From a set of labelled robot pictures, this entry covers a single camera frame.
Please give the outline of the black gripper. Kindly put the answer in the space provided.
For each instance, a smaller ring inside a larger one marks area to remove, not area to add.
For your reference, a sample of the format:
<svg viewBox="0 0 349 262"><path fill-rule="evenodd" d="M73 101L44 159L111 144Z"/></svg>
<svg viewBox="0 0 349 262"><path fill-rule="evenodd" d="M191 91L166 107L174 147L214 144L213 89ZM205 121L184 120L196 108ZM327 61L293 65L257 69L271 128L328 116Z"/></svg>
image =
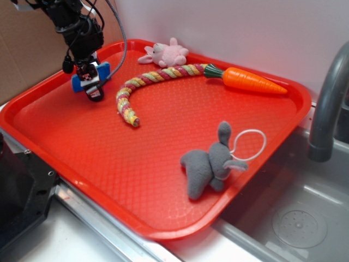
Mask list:
<svg viewBox="0 0 349 262"><path fill-rule="evenodd" d="M67 53L79 65L76 70L81 87L88 99L100 102L104 91L100 80L92 80L98 76L94 64L90 61L92 54L104 44L104 20L99 23L96 16L101 13L96 8L96 1L41 1L40 7L51 19L55 31L61 34L68 46Z"/></svg>

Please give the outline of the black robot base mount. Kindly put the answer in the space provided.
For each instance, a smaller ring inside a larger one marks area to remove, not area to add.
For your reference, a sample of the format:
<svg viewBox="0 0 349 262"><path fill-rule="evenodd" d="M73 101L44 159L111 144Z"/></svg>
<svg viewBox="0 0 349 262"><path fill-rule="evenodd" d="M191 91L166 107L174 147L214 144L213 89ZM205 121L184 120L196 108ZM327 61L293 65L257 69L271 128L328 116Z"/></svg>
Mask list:
<svg viewBox="0 0 349 262"><path fill-rule="evenodd" d="M14 153L1 135L1 252L47 218L57 180L40 157Z"/></svg>

